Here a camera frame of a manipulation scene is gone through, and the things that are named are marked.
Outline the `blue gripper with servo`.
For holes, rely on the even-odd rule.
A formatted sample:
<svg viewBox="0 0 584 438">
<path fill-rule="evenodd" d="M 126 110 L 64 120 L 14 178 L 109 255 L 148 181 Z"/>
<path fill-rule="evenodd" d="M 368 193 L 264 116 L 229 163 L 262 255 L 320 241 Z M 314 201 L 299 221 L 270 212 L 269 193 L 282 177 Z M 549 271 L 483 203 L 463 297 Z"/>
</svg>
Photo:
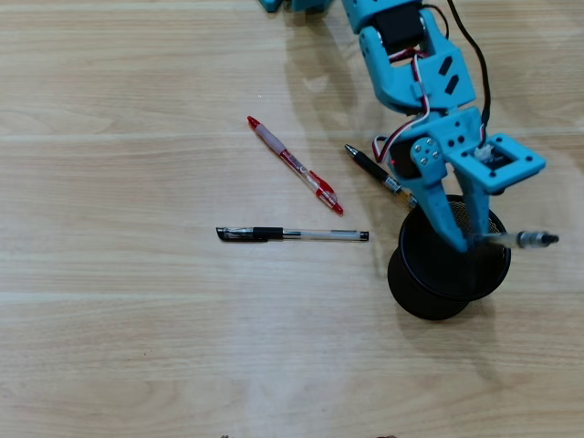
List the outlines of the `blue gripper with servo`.
<svg viewBox="0 0 584 438">
<path fill-rule="evenodd" d="M 415 179 L 410 190 L 423 209 L 433 230 L 454 250 L 466 252 L 466 238 L 454 219 L 443 188 L 447 176 L 446 156 L 481 140 L 482 114 L 477 107 L 443 115 L 432 113 L 426 120 L 405 131 L 390 147 L 390 168 L 398 178 Z M 463 191 L 472 232 L 488 231 L 489 198 L 480 180 L 458 162 L 449 161 Z"/>
</svg>

